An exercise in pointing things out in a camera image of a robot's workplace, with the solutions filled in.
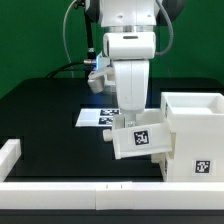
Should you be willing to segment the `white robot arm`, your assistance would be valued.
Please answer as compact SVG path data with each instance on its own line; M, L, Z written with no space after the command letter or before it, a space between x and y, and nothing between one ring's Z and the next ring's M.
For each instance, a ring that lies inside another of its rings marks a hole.
M126 127L146 105L149 61L169 52L174 42L172 22L186 0L85 0L86 13L106 30L103 55L110 61L91 72L93 92L104 89L104 78L115 82L118 107Z

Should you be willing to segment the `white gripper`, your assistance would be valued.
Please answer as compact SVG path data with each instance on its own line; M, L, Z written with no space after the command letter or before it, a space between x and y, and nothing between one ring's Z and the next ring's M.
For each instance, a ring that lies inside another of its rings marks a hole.
M149 60L156 51L156 36L151 32L106 33L104 54L111 60L115 75L118 107L126 127L136 125L136 114L145 109Z

